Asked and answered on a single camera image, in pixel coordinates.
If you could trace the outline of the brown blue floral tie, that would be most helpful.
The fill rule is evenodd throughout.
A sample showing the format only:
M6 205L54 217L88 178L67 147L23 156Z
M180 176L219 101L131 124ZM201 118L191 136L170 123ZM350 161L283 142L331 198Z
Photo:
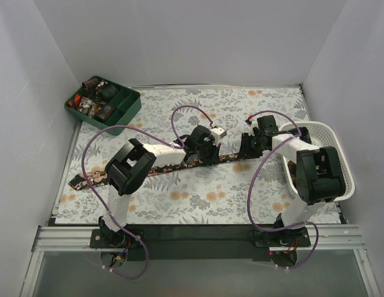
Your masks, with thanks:
M101 108L95 113L94 119L101 123L106 122L112 114L116 111L116 108L111 105L103 105Z

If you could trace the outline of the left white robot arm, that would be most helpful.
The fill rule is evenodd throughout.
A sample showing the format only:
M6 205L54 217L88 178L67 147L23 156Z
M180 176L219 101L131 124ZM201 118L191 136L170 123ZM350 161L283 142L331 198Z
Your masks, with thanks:
M126 233L121 228L127 223L131 196L148 176L216 165L220 161L221 141L213 136L201 140L187 137L183 149L174 145L149 145L130 139L106 166L108 210L98 224L103 240L111 247L120 247L125 242Z

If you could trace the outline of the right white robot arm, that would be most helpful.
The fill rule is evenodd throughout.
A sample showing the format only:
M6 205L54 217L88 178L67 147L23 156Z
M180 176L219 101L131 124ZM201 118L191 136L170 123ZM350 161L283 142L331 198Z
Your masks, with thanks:
M281 246L288 246L302 234L307 225L313 225L310 217L317 207L332 202L346 191L346 182L339 154L334 147L317 147L308 144L290 133L260 136L258 133L247 134L243 140L240 154L267 151L263 161L255 171L247 194L247 215L254 229L260 233L274 234L275 241ZM297 197L289 208L276 218L272 228L263 228L255 223L251 214L251 195L255 181L266 161L273 154L280 154L296 165Z

